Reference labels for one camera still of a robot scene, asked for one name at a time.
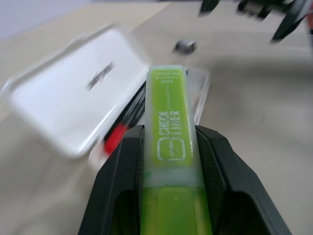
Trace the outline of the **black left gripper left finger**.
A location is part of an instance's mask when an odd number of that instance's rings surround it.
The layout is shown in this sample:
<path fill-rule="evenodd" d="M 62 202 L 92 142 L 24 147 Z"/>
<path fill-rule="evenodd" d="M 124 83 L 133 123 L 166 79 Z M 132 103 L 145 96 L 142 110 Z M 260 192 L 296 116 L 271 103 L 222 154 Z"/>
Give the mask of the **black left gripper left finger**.
<path fill-rule="evenodd" d="M 98 171 L 79 228 L 80 235 L 140 234 L 144 126 L 126 132 Z"/>

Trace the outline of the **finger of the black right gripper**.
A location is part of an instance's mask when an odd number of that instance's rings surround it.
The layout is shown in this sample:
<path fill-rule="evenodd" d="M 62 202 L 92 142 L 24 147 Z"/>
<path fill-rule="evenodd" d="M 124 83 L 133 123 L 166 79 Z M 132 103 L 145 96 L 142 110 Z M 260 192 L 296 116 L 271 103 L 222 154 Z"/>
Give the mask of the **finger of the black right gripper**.
<path fill-rule="evenodd" d="M 290 35 L 300 23 L 306 17 L 309 6 L 302 6 L 296 8 L 295 6 L 290 8 L 284 19 L 282 20 L 281 24 L 279 25 L 278 29 L 276 30 L 273 38 L 271 39 L 272 43 L 279 43 L 288 35 Z"/>
<path fill-rule="evenodd" d="M 209 15 L 219 4 L 220 0 L 203 0 L 201 3 L 199 16 Z"/>

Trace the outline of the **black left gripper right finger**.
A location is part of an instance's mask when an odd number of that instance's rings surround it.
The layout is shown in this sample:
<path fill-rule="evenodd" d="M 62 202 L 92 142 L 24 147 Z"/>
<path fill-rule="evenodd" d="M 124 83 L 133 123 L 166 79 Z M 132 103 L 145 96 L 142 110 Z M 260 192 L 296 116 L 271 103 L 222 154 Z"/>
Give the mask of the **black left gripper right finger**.
<path fill-rule="evenodd" d="M 196 133 L 212 233 L 291 234 L 257 174 L 227 138 L 199 125 Z"/>

